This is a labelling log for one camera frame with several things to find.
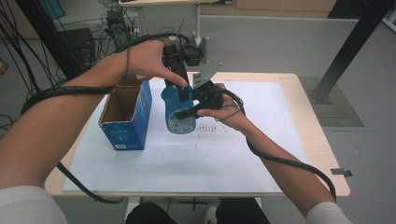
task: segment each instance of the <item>box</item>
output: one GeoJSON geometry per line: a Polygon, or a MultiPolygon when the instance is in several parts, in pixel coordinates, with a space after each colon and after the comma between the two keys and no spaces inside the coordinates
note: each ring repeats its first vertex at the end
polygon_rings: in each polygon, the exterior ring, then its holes
{"type": "Polygon", "coordinates": [[[3,75],[8,69],[8,63],[0,58],[0,75],[3,75]]]}
{"type": "Polygon", "coordinates": [[[143,150],[145,148],[151,90],[147,81],[135,75],[121,79],[106,99],[99,118],[99,126],[116,150],[143,150]]]}

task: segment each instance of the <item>hand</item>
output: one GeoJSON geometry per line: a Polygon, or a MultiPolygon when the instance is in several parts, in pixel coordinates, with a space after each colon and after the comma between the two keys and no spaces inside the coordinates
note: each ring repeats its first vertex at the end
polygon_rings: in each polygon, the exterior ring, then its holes
{"type": "Polygon", "coordinates": [[[158,40],[148,40],[129,49],[129,74],[136,74],[151,79],[165,78],[179,86],[187,87],[184,78],[169,71],[163,66],[163,47],[165,43],[158,40]]]}
{"type": "MultiPolygon", "coordinates": [[[[216,84],[216,86],[226,89],[222,83],[216,84]]],[[[223,100],[224,103],[221,109],[201,109],[197,111],[197,114],[203,117],[215,118],[231,128],[240,130],[248,123],[247,117],[241,112],[233,98],[223,94],[223,100]]]]}

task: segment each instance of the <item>desk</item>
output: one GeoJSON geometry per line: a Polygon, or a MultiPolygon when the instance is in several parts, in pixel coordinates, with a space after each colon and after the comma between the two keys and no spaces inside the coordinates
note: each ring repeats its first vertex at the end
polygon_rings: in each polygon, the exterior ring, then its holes
{"type": "Polygon", "coordinates": [[[162,28],[168,28],[175,21],[179,22],[191,17],[195,18],[195,31],[193,32],[196,46],[201,43],[200,15],[201,3],[214,3],[218,0],[136,0],[122,3],[121,7],[136,7],[138,9],[140,29],[142,35],[160,33],[162,28]],[[148,28],[149,23],[156,24],[156,28],[148,28]]]}
{"type": "MultiPolygon", "coordinates": [[[[260,82],[277,82],[281,85],[291,116],[294,120],[295,128],[300,137],[301,144],[304,149],[305,156],[309,163],[326,174],[334,183],[338,196],[347,196],[350,189],[345,178],[342,175],[333,175],[332,168],[338,168],[339,165],[332,153],[332,149],[322,131],[316,115],[307,100],[304,89],[297,78],[293,74],[266,74],[266,73],[217,73],[213,81],[235,80],[235,81],[260,81],[260,82]]],[[[73,160],[77,142],[73,145],[71,150],[63,159],[66,167],[70,167],[73,160]]],[[[67,196],[67,195],[83,195],[78,191],[63,191],[65,176],[58,170],[54,170],[47,182],[46,189],[52,195],[67,196]]],[[[121,192],[106,192],[101,193],[103,196],[150,196],[139,193],[121,193],[121,192]]]]}

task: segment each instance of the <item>white paper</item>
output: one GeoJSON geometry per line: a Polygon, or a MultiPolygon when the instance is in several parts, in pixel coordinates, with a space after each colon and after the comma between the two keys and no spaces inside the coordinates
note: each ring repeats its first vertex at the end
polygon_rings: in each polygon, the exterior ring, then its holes
{"type": "MultiPolygon", "coordinates": [[[[224,82],[245,104],[247,116],[275,142],[306,162],[278,83],[224,82]]],[[[166,129],[163,81],[150,81],[152,108],[146,147],[116,151],[98,125],[105,100],[92,114],[71,172],[90,190],[141,193],[279,193],[280,188],[245,137],[212,118],[197,120],[193,133],[166,129]]],[[[64,190],[78,190],[69,180],[64,190]]]]}

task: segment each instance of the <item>black pole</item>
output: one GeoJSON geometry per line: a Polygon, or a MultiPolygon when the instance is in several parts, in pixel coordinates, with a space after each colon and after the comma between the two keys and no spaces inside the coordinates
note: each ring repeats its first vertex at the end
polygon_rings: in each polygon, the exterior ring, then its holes
{"type": "Polygon", "coordinates": [[[338,51],[332,64],[314,90],[308,91],[313,104],[329,104],[329,93],[335,83],[347,70],[361,47],[385,17],[394,0],[373,0],[353,28],[343,47],[338,51]]]}
{"type": "Polygon", "coordinates": [[[52,19],[41,6],[39,0],[16,0],[27,20],[46,45],[49,53],[59,65],[68,80],[81,74],[76,61],[70,56],[52,19]]]}

